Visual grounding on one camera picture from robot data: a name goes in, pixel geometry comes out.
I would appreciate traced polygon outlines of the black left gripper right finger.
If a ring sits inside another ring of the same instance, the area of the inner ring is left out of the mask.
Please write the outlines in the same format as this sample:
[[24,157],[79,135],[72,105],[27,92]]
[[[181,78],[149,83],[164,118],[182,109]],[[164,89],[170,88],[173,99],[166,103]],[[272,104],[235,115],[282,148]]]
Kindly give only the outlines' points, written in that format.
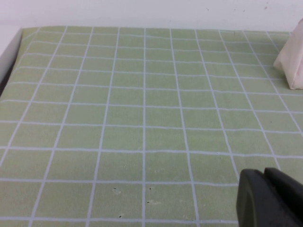
[[284,172],[267,167],[264,176],[275,188],[277,194],[300,227],[303,226],[303,185]]

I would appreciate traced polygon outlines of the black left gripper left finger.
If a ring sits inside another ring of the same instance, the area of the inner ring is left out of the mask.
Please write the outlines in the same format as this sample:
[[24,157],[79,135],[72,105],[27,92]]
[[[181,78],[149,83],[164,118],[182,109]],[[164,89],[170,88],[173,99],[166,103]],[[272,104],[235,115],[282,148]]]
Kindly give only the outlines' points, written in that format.
[[243,169],[240,174],[236,200],[240,227],[270,226],[270,203],[273,194],[270,184],[259,170]]

